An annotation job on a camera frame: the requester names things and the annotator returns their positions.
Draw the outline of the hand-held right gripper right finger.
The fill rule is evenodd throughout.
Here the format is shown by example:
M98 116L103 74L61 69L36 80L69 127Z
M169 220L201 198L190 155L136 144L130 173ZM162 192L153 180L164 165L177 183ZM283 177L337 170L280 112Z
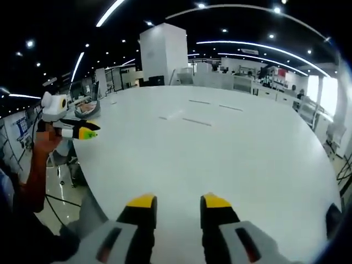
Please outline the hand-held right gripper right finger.
M273 238L211 192L200 197L200 224L206 263L290 263Z

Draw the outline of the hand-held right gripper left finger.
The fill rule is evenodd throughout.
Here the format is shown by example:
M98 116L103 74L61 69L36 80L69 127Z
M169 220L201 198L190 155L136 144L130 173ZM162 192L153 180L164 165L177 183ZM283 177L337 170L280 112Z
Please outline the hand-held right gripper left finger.
M136 197L80 243L78 263L150 263L156 224L157 196Z

